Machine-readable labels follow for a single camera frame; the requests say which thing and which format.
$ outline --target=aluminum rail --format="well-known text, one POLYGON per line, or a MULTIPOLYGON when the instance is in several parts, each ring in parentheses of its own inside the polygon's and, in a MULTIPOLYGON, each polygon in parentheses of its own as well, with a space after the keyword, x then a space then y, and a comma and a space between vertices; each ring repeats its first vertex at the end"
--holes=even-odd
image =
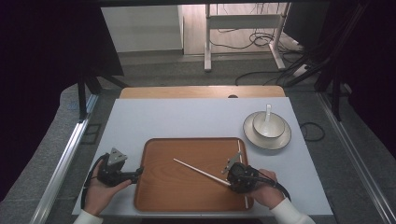
POLYGON ((78 123, 69 139, 69 142, 64 149, 64 153, 62 157, 59 159, 58 165, 53 172, 52 178, 47 185, 46 190, 44 191, 43 196, 35 210, 35 213, 30 220, 30 224, 41 224, 45 223, 49 214, 50 209, 55 202, 56 196, 58 195, 59 189, 64 182, 64 177, 67 174, 68 168, 73 160, 73 157, 77 151, 78 144, 81 140, 82 135, 84 134, 85 129, 87 128, 88 122, 91 118, 91 113, 93 108, 97 102, 98 96, 91 95, 88 103, 87 103, 87 117, 81 122, 78 123))
POLYGON ((341 143, 346 150, 346 154, 348 155, 359 177, 361 178, 363 186, 366 188, 376 209, 378 210, 379 215, 382 217, 384 223, 396 224, 396 216, 389 205, 388 199, 382 192, 382 189, 376 183, 375 179, 361 158, 359 151, 356 149, 355 145, 350 139, 343 123, 338 121, 335 115, 332 113, 331 104, 325 96, 325 93, 317 93, 317 96, 327 116, 329 117, 335 132, 340 138, 341 143))

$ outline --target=brown tray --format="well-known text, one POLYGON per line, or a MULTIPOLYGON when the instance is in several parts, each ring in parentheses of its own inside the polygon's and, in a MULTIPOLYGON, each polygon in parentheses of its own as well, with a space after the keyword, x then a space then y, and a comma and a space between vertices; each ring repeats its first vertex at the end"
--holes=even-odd
POLYGON ((221 173, 238 152, 248 165, 245 144, 239 138, 154 138, 148 140, 141 165, 134 206, 147 212, 246 211, 253 200, 174 161, 178 159, 226 179, 221 173))

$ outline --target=saucer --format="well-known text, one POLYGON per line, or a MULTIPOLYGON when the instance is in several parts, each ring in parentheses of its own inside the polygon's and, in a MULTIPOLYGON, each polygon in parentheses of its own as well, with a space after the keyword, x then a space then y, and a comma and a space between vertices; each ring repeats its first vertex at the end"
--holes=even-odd
POLYGON ((291 128, 289 124, 283 119, 283 122, 285 123, 285 131, 279 137, 265 137, 256 132, 253 127, 253 120, 259 113, 262 112, 255 112, 245 119, 244 131, 247 139, 254 145, 264 149, 280 149, 285 147, 291 139, 291 128))

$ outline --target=sleeve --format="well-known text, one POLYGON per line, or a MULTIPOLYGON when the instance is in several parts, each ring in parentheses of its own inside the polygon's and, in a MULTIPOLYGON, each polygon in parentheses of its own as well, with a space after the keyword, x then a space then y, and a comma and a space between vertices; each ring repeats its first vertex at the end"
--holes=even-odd
POLYGON ((289 199, 283 200, 271 210, 278 224, 315 224, 311 217, 300 213, 289 199))
POLYGON ((102 224, 103 219, 93 216, 89 213, 87 213, 84 210, 81 210, 81 213, 77 217, 76 221, 74 224, 102 224))

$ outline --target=hand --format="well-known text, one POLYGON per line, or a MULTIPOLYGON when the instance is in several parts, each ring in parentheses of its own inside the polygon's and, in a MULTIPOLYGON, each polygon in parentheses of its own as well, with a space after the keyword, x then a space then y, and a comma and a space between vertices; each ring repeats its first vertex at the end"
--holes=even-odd
MULTIPOLYGON (((276 181, 276 174, 274 172, 264 169, 260 169, 260 172, 276 181)), ((261 183, 256 189, 248 193, 247 196, 270 209, 275 208, 285 199, 280 190, 265 183, 261 183)))
POLYGON ((109 188, 100 182, 96 177, 98 176, 99 167, 102 162, 103 160, 99 161, 93 170, 93 178, 91 179, 90 186, 88 187, 84 207, 84 211, 96 217, 99 216, 99 214, 107 207, 117 192, 132 184, 132 180, 125 180, 117 186, 109 188))

